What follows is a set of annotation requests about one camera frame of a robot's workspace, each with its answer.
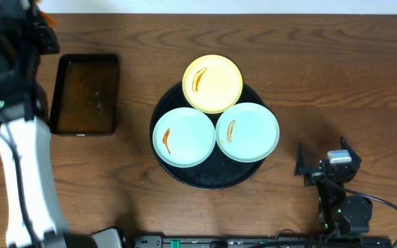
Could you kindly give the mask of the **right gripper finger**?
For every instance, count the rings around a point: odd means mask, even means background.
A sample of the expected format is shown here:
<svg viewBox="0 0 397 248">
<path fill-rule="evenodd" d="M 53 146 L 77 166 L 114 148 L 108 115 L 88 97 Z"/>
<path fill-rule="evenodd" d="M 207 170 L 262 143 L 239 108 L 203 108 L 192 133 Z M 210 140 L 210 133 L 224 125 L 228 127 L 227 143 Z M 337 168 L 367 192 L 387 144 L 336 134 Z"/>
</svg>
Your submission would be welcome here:
<svg viewBox="0 0 397 248">
<path fill-rule="evenodd" d="M 350 147 L 349 143 L 345 139 L 344 136 L 340 138 L 340 145 L 342 149 L 345 149 L 349 152 L 349 155 L 352 159 L 352 162 L 361 162 L 361 158 L 357 155 L 357 153 Z"/>
<path fill-rule="evenodd" d="M 296 166 L 294 169 L 295 176 L 304 176 L 308 172 L 307 164 L 305 160 L 305 155 L 303 151 L 303 144 L 301 142 L 298 143 L 298 155 L 296 160 Z"/>
</svg>

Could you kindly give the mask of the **orange green scrub sponge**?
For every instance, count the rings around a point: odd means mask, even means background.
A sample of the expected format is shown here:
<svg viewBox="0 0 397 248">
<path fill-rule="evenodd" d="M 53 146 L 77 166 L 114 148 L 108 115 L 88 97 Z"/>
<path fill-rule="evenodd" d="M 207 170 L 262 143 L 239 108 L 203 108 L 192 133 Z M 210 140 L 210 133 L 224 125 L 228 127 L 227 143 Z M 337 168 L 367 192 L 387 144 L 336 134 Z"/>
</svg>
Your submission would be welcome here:
<svg viewBox="0 0 397 248">
<path fill-rule="evenodd" d="M 36 7 L 39 7 L 39 3 L 40 3 L 40 2 L 41 2 L 41 0 L 34 0 L 35 6 L 36 6 Z M 50 15 L 46 14 L 45 12 L 43 12 L 43 11 L 40 10 L 40 9 L 39 9 L 39 15 L 40 15 L 41 17 L 44 18 L 45 22 L 46 22 L 50 27 L 53 28 L 53 27 L 55 26 L 54 19 L 53 19 Z"/>
</svg>

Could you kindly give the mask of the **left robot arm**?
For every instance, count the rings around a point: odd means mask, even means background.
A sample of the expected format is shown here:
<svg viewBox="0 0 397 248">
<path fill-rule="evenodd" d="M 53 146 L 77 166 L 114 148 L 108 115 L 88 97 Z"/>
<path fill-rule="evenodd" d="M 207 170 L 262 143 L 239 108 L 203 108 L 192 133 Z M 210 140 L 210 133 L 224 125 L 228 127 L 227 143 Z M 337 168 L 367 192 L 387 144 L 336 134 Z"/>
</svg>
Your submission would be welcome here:
<svg viewBox="0 0 397 248">
<path fill-rule="evenodd" d="M 92 235 L 69 230 L 50 158 L 48 104 L 37 83 L 44 54 L 60 50 L 50 18 L 35 0 L 0 1 L 0 157 L 8 196 L 8 248 L 124 247 L 110 227 Z"/>
</svg>

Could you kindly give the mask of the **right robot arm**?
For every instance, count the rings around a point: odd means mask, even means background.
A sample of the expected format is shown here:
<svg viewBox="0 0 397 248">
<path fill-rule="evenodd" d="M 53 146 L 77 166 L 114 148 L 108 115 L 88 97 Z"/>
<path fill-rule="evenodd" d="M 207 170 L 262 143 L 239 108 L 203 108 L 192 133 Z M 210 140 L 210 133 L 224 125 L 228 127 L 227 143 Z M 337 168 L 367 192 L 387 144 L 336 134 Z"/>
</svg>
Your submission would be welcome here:
<svg viewBox="0 0 397 248">
<path fill-rule="evenodd" d="M 340 150 L 327 153 L 318 167 L 309 167 L 303 145 L 298 144 L 294 174 L 304 178 L 306 187 L 317 187 L 319 194 L 318 220 L 326 226 L 320 236 L 323 241 L 359 239 L 369 232 L 373 204 L 357 194 L 347 195 L 344 184 L 357 174 L 361 159 L 345 138 L 340 139 Z"/>
</svg>

